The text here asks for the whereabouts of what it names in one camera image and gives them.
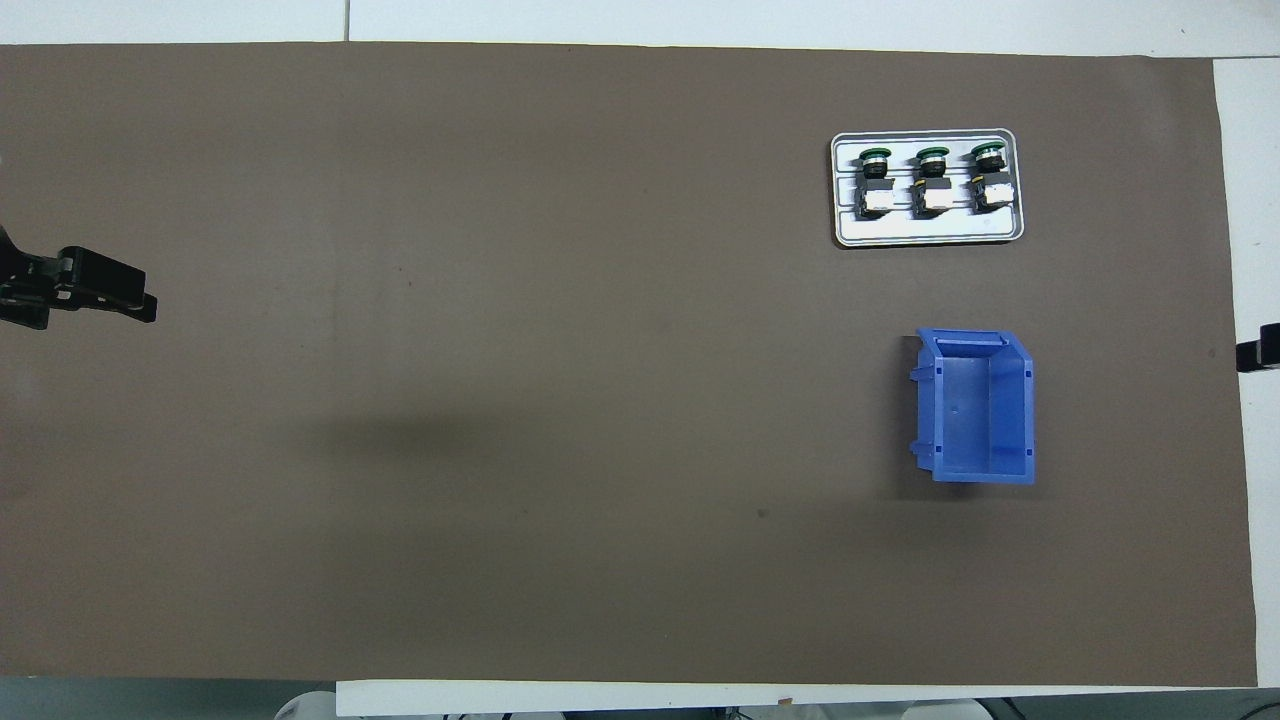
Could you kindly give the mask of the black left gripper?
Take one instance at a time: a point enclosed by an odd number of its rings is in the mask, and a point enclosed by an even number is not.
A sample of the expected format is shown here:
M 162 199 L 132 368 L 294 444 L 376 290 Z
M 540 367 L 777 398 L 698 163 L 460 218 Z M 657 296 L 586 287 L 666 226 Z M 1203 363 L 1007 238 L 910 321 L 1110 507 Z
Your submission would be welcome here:
M 45 331 L 50 309 L 44 304 L 56 296 L 59 278 L 60 309 L 157 319 L 157 299 L 146 292 L 143 270 L 81 246 L 52 256 L 26 252 L 0 225 L 0 320 Z

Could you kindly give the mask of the green push button switch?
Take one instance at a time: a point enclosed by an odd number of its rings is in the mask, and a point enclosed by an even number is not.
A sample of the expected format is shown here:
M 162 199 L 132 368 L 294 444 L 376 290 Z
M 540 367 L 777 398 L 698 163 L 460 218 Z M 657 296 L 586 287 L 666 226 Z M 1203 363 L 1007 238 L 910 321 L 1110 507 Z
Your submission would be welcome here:
M 911 206 L 916 218 L 946 213 L 954 201 L 954 183 L 947 177 L 950 150 L 945 146 L 922 149 L 916 154 L 916 174 L 911 183 Z
M 974 172 L 970 187 L 979 213 L 1006 208 L 1015 199 L 1015 186 L 1005 150 L 1004 141 L 980 143 L 972 150 Z
M 876 220 L 893 210 L 891 156 L 892 151 L 887 147 L 870 147 L 859 155 L 861 177 L 858 183 L 858 215 L 863 220 Z

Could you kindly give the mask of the blue plastic storage bin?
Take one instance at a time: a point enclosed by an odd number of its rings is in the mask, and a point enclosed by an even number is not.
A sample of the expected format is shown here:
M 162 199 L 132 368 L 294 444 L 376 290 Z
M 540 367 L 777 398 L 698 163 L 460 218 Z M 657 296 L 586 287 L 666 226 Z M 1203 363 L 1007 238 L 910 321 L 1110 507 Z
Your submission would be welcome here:
M 938 483 L 1034 484 L 1036 369 L 1025 346 L 1007 331 L 922 327 L 916 337 L 916 466 Z

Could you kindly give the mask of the silver metal tray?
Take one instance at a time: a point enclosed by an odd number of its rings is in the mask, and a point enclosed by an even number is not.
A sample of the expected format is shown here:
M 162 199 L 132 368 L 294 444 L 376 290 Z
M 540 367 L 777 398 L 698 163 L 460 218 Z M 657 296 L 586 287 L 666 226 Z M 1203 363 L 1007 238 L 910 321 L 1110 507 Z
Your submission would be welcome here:
M 974 172 L 972 150 L 991 141 L 1006 143 L 1007 170 L 1012 176 L 1015 199 L 1006 208 L 979 213 L 970 187 Z M 954 183 L 954 201 L 946 213 L 916 218 L 911 193 L 916 154 L 932 146 L 950 150 L 947 177 Z M 879 219 L 863 220 L 858 215 L 858 183 L 861 177 L 859 155 L 870 147 L 887 147 L 892 151 L 890 176 L 895 179 L 895 205 L 892 211 Z M 1020 238 L 1025 229 L 1018 161 L 1016 137 L 1005 128 L 837 133 L 829 141 L 835 241 L 846 249 L 1010 243 Z

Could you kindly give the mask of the brown paper table mat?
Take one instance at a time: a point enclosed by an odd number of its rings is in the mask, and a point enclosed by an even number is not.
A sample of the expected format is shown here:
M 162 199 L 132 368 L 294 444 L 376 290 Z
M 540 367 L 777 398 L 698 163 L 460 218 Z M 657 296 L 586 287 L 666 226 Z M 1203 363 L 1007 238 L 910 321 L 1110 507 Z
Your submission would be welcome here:
M 846 249 L 829 141 L 1011 131 L 1010 243 Z M 1213 67 L 0 46 L 0 674 L 1253 685 Z M 916 466 L 1007 331 L 1036 482 Z

